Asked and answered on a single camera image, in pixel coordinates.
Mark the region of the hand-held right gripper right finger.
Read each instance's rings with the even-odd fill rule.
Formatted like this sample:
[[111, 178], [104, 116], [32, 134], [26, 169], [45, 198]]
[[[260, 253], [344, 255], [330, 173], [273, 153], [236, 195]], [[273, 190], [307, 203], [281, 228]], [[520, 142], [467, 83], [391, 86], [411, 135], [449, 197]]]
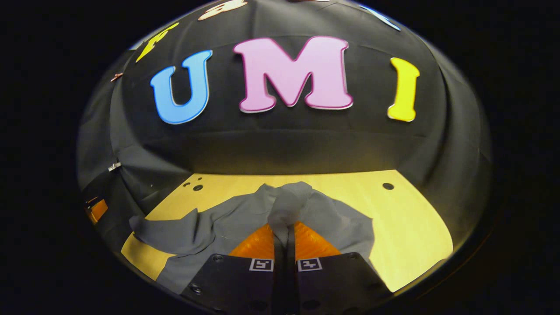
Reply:
[[393, 293], [358, 252], [341, 252], [297, 221], [289, 237], [290, 309], [297, 315], [365, 315]]

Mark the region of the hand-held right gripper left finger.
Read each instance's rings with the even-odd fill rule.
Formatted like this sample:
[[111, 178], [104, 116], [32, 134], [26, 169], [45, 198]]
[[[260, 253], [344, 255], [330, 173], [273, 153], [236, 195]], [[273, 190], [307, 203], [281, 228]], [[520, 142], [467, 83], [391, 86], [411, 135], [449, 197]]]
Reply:
[[282, 297], [280, 252], [270, 224], [264, 224], [229, 253], [212, 253], [181, 297], [214, 315], [273, 315]]

